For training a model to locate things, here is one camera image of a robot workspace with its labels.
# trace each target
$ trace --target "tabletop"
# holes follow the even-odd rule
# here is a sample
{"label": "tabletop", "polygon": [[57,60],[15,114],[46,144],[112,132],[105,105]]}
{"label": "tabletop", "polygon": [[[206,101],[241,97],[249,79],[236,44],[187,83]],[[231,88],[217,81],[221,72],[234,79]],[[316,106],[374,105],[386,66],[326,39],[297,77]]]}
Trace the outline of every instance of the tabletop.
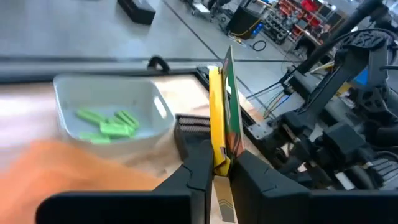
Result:
{"label": "tabletop", "polygon": [[[177,77],[151,77],[168,106],[174,113],[209,116],[208,91],[191,75]],[[253,117],[262,116],[239,95],[241,106]],[[61,139],[58,113],[52,83],[32,83],[2,86],[0,89],[0,173],[7,170],[25,149],[36,139]],[[251,141],[244,136],[244,147],[265,160]],[[182,163],[170,131],[150,151],[132,152],[107,159],[146,171],[155,176],[168,177]],[[221,212],[213,186],[211,223],[221,221]]]}

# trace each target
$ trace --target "orange cloth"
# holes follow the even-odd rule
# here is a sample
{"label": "orange cloth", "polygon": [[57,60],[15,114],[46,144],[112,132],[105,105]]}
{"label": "orange cloth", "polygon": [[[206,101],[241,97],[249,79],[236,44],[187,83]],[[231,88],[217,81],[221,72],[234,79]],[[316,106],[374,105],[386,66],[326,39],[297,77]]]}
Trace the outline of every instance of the orange cloth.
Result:
{"label": "orange cloth", "polygon": [[32,143],[0,175],[0,223],[34,224],[47,197],[71,190],[153,190],[163,180],[55,141]]}

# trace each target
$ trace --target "gray floor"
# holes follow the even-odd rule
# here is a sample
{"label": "gray floor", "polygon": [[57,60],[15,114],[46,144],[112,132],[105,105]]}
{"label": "gray floor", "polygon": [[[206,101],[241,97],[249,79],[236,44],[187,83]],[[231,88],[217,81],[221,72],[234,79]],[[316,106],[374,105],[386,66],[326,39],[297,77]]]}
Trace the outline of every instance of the gray floor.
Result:
{"label": "gray floor", "polygon": [[[232,45],[236,59],[294,59],[262,35],[256,40],[268,43],[264,51],[242,47],[220,32],[217,22],[191,15],[180,0],[148,2],[157,11],[150,27],[131,22],[116,0],[2,0],[0,54],[217,59]],[[276,82],[288,65],[238,62],[239,89],[249,96]],[[261,105],[276,92],[253,99],[254,106],[263,111]],[[302,99],[294,95],[288,102],[274,114],[298,107]]]}

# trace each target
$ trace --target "concrete floor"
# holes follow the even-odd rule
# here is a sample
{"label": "concrete floor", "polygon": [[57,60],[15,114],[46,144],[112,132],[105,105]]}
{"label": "concrete floor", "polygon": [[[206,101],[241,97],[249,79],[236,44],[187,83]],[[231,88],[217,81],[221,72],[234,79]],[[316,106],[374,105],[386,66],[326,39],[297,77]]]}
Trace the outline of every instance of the concrete floor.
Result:
{"label": "concrete floor", "polygon": [[[265,40],[264,51],[242,47],[220,32],[216,21],[210,23],[191,15],[180,0],[148,2],[156,9],[150,27],[133,23],[116,0],[2,0],[0,54],[218,59],[232,45],[236,59],[294,60],[262,35],[254,41]],[[276,82],[289,65],[238,62],[239,90],[249,96]],[[253,99],[253,105],[263,111],[261,105],[276,92]],[[294,95],[274,114],[296,108],[302,102]]]}

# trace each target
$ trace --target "blue part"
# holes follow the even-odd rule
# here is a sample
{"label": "blue part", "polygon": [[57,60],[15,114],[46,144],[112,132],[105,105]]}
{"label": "blue part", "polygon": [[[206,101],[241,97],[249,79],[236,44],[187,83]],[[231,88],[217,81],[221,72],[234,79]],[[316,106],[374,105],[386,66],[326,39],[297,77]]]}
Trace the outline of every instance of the blue part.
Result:
{"label": "blue part", "polygon": [[369,71],[366,68],[357,77],[354,78],[354,81],[357,84],[366,85],[368,84],[368,76],[369,76]]}

